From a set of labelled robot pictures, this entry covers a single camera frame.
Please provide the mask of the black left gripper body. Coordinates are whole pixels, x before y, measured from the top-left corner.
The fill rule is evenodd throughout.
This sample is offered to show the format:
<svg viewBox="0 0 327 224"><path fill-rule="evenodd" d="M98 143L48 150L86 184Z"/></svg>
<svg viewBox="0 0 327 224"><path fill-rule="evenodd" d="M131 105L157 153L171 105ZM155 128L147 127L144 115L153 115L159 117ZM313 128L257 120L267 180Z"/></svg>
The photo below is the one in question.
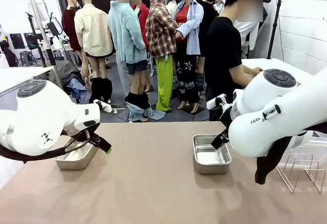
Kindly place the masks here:
<svg viewBox="0 0 327 224"><path fill-rule="evenodd" d="M100 123L97 123L97 124L94 124L90 127L87 127L86 129L82 130L81 132L79 132L76 135L76 140L78 142L82 142L82 141L86 141L87 139L89 139L90 142L94 146L105 145L105 140L96 133L96 130L98 129L99 126L100 126Z"/></svg>

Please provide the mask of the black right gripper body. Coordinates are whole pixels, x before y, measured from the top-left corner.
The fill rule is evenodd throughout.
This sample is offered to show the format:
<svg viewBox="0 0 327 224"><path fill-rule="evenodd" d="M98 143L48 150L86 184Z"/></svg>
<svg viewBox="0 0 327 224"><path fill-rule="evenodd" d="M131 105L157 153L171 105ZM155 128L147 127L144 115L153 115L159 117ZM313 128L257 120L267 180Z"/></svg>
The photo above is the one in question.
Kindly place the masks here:
<svg viewBox="0 0 327 224"><path fill-rule="evenodd" d="M220 103L220 107L221 107L221 114L219 120L226 127L223 133L228 133L229 126L232 123L232 119L230 116L232 104Z"/></svg>

